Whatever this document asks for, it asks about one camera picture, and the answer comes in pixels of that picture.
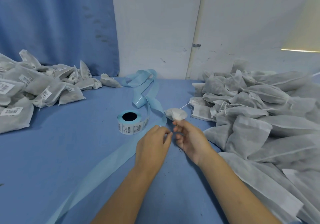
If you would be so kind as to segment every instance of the blue curtain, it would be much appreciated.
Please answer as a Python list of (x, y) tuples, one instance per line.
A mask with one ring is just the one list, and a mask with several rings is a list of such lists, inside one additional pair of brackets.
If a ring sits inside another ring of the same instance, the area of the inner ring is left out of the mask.
[(45, 65), (83, 60), (93, 75), (118, 75), (113, 1), (0, 0), (0, 53), (21, 61), (22, 49)]

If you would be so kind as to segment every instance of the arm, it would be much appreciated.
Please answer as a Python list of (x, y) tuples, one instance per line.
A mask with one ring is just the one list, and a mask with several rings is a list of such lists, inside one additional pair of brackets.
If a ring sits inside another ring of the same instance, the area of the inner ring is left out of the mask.
[(200, 167), (230, 224), (281, 223), (216, 153), (203, 132), (187, 121), (176, 121), (178, 146)]
[(137, 218), (143, 198), (160, 170), (167, 155), (172, 133), (155, 126), (138, 142), (136, 162), (119, 188), (114, 192), (91, 224), (133, 224)]

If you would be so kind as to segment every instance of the hand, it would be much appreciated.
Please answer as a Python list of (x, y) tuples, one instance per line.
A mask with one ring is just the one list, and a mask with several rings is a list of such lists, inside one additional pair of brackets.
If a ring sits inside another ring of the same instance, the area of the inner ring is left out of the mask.
[(174, 132), (181, 132), (184, 136), (176, 134), (177, 145), (188, 157), (199, 166), (207, 153), (213, 149), (203, 132), (188, 121), (174, 121)]
[(137, 144), (135, 168), (154, 178), (166, 158), (171, 138), (172, 133), (166, 127), (151, 128)]

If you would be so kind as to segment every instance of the blue table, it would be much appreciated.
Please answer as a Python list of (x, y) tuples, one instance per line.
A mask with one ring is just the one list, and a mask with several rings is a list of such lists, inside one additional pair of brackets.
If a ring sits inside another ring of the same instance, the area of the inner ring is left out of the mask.
[[(180, 108), (193, 96), (192, 80), (159, 80), (163, 109)], [(132, 88), (102, 87), (86, 100), (35, 108), (30, 127), (0, 135), (0, 223), (44, 224), (77, 183), (130, 137), (117, 115), (135, 109)], [(213, 122), (187, 118), (205, 130)], [(146, 116), (146, 109), (139, 109)], [(172, 129), (168, 120), (167, 127)], [(134, 166), (133, 156), (57, 223), (89, 223)], [(136, 223), (227, 223), (209, 184), (175, 144), (148, 190)]]

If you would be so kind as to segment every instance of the right hand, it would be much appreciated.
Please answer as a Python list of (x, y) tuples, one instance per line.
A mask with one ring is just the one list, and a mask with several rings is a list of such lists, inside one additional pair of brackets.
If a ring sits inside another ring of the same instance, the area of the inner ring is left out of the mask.
[(176, 134), (177, 145), (196, 164), (200, 165), (206, 154), (213, 151), (203, 132), (188, 121), (174, 121), (174, 132), (181, 132), (184, 136)]

